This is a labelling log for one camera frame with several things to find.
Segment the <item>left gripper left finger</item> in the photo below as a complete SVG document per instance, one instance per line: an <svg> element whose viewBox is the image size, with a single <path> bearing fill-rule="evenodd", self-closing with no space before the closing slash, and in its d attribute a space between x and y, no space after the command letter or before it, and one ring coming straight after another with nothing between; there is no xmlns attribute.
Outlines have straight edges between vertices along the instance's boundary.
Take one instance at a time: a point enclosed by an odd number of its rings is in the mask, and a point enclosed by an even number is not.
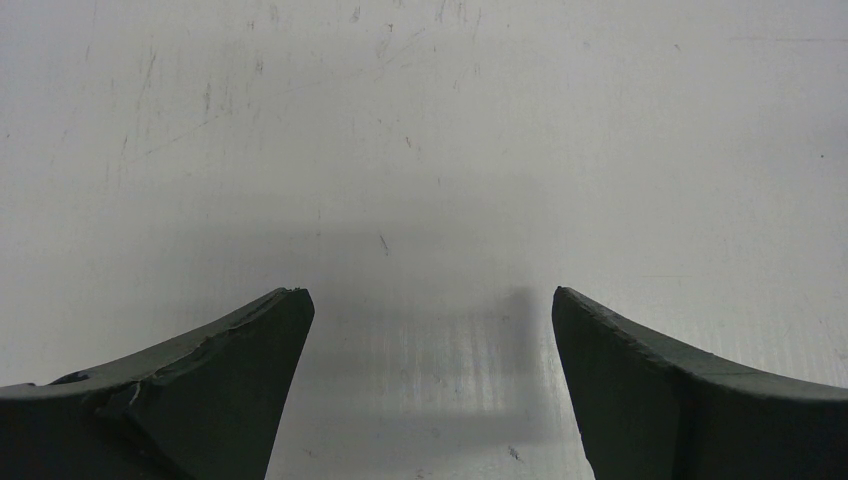
<svg viewBox="0 0 848 480"><path fill-rule="evenodd" d="M184 334L1 390L5 479L262 479L315 314L277 289Z"/></svg>

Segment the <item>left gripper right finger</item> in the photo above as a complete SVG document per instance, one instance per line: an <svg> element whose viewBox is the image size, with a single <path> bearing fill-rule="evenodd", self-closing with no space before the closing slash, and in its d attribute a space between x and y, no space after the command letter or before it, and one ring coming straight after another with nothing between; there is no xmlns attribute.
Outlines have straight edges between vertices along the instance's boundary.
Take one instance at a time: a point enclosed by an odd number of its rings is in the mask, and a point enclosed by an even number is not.
<svg viewBox="0 0 848 480"><path fill-rule="evenodd" d="M754 369L569 287L552 326L598 479L843 479L847 392Z"/></svg>

